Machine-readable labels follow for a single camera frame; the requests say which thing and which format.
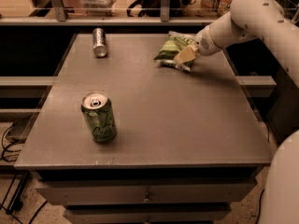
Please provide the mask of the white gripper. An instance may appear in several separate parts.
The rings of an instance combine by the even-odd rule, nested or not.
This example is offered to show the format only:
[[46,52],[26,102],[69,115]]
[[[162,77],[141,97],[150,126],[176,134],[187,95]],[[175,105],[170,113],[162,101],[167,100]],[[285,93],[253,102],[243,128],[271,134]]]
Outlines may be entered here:
[[202,56],[211,56],[221,51],[221,48],[212,39],[209,25],[196,34],[194,44],[188,45],[175,56],[174,61],[176,64],[194,60],[198,52]]

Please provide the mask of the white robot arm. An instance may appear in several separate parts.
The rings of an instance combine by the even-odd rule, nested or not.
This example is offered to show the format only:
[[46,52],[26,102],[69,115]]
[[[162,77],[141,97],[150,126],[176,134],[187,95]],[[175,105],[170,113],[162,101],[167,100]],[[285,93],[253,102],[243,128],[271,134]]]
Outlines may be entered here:
[[[233,44],[259,38],[299,85],[299,27],[275,0],[232,0],[230,11],[198,32],[175,57],[181,65]],[[257,224],[299,224],[299,131],[278,147],[266,179]]]

